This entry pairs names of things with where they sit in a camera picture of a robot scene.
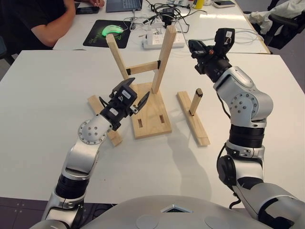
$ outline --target black t-shirt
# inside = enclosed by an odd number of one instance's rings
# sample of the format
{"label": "black t-shirt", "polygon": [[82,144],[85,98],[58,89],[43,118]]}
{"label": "black t-shirt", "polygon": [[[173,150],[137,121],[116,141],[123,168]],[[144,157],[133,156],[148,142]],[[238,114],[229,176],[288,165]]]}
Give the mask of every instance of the black t-shirt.
{"label": "black t-shirt", "polygon": [[22,50],[50,49],[42,44],[31,29],[47,25],[62,16],[63,0],[2,0],[3,16]]}

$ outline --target laptop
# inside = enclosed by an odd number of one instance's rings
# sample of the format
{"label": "laptop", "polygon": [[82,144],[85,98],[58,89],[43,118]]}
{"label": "laptop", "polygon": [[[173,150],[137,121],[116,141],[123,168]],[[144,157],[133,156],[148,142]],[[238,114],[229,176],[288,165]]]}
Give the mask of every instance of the laptop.
{"label": "laptop", "polygon": [[107,0],[106,12],[122,12],[142,9],[143,0]]}

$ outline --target white cloth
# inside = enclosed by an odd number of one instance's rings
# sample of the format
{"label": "white cloth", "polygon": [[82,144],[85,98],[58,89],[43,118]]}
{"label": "white cloth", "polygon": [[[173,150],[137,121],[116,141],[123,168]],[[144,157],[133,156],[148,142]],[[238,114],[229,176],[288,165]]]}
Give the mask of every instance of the white cloth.
{"label": "white cloth", "polygon": [[[268,18],[271,13],[285,18],[294,18],[304,10],[305,0],[289,0],[274,7],[270,11],[252,12],[246,15],[246,17],[252,24],[258,24],[261,27],[261,34],[266,34],[272,26],[272,21]],[[281,29],[282,27],[276,31],[275,35],[278,35]]]}

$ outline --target wooden plank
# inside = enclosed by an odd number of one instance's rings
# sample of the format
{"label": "wooden plank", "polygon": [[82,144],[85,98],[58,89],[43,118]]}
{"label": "wooden plank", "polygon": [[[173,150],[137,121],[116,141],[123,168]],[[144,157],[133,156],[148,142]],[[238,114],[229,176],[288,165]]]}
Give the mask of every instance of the wooden plank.
{"label": "wooden plank", "polygon": [[192,100],[192,103],[191,103],[191,106],[190,106],[190,113],[192,116],[194,116],[196,110],[197,110],[197,107],[199,105],[199,102],[202,98],[202,90],[200,88],[197,88],[196,89],[196,92],[195,92],[195,95],[194,95],[194,98]]}
{"label": "wooden plank", "polygon": [[207,146],[210,144],[208,135],[197,115],[197,113],[192,116],[189,112],[191,106],[191,100],[187,92],[178,92],[177,94],[181,108],[186,116],[188,124],[197,140],[199,146]]}
{"label": "wooden plank", "polygon": [[143,63],[136,66],[128,67],[126,69],[129,75],[143,73],[151,70],[158,69],[158,61],[153,61],[149,63]]}
{"label": "wooden plank", "polygon": [[172,127],[161,93],[152,93],[152,83],[135,84],[133,89],[138,94],[138,99],[135,103],[138,103],[139,99],[148,91],[151,92],[146,105],[138,114],[132,116],[134,137],[139,139],[171,133]]}
{"label": "wooden plank", "polygon": [[121,56],[121,53],[119,52],[119,48],[118,48],[118,45],[115,41],[113,34],[108,34],[106,36],[106,41],[107,41],[107,44],[111,50],[111,53],[116,61],[116,64],[118,65],[118,67],[120,69],[123,79],[125,79],[125,80],[129,79],[123,58]]}
{"label": "wooden plank", "polygon": [[[96,115],[98,115],[104,108],[103,105],[101,104],[99,98],[96,95],[90,96],[88,98],[88,102]],[[107,136],[111,140],[113,146],[117,146],[118,144],[120,144],[122,142],[122,138],[121,138],[119,132],[117,132],[117,131],[111,130],[108,132]]]}
{"label": "wooden plank", "polygon": [[154,77],[153,77],[153,82],[152,82],[152,88],[153,88],[152,92],[154,94],[156,94],[159,91],[161,80],[162,80],[163,74],[165,72],[165,68],[166,68],[167,61],[168,61],[168,58],[169,58],[171,50],[172,50],[172,46],[173,46],[173,42],[176,37],[176,33],[177,33],[177,31],[176,31],[176,28],[174,25],[169,25],[166,27],[165,36],[164,36],[162,48],[161,48],[160,55],[159,55],[159,61],[161,61],[160,67],[155,72]]}

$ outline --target floor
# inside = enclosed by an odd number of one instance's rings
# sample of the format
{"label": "floor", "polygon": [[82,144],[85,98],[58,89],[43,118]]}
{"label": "floor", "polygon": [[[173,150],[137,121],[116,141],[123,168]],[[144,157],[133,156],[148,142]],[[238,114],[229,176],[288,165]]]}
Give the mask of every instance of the floor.
{"label": "floor", "polygon": [[[244,11],[265,11],[268,0],[236,0]],[[305,92],[305,31],[297,35],[283,49],[270,48],[274,54],[281,55],[286,65],[294,75],[302,90]],[[0,80],[3,78],[9,65],[0,60]],[[0,198],[0,229],[27,229],[39,222],[46,201]],[[99,215],[111,206],[105,204],[85,204],[84,222],[94,218],[94,212]]]}

